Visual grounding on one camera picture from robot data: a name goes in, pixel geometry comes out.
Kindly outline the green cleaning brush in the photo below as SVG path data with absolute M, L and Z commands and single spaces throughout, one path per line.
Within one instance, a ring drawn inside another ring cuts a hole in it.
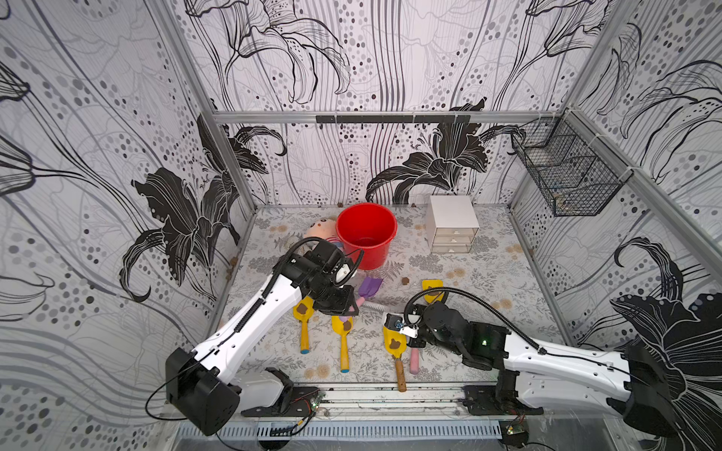
M 384 306 L 383 304 L 377 304 L 370 301 L 364 302 L 364 304 L 362 304 L 362 307 L 382 312 L 384 314 L 392 314 L 398 316 L 402 315 L 402 310 L 394 309 L 390 306 Z

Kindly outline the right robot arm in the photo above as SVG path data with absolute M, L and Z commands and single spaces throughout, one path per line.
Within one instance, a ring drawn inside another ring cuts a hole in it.
M 496 371 L 493 402 L 504 413 L 580 409 L 614 413 L 654 436 L 683 430 L 663 366 L 642 344 L 594 351 L 537 341 L 509 324 L 468 321 L 442 302 L 389 315 L 385 327 L 407 344 L 440 347 L 464 366 Z

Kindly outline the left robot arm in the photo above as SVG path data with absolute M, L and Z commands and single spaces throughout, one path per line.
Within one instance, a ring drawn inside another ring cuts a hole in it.
M 206 436 L 219 432 L 239 409 L 275 408 L 286 413 L 293 382 L 275 368 L 234 381 L 251 351 L 284 314 L 308 298 L 328 316 L 358 312 L 351 278 L 364 251 L 345 253 L 318 237 L 294 244 L 259 291 L 224 326 L 190 351 L 176 349 L 165 361 L 165 398 Z

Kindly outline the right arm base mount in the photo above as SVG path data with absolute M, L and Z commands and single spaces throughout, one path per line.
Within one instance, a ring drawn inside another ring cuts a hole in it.
M 504 392 L 498 394 L 492 385 L 465 385 L 463 405 L 474 416 L 491 415 L 543 415 L 543 408 L 531 408 L 517 398 Z

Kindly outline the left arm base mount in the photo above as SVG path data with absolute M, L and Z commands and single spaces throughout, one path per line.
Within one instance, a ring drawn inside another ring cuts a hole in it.
M 311 415 L 321 389 L 317 386 L 294 386 L 281 392 L 280 398 L 270 407 L 254 407 L 241 411 L 243 417 L 306 418 Z

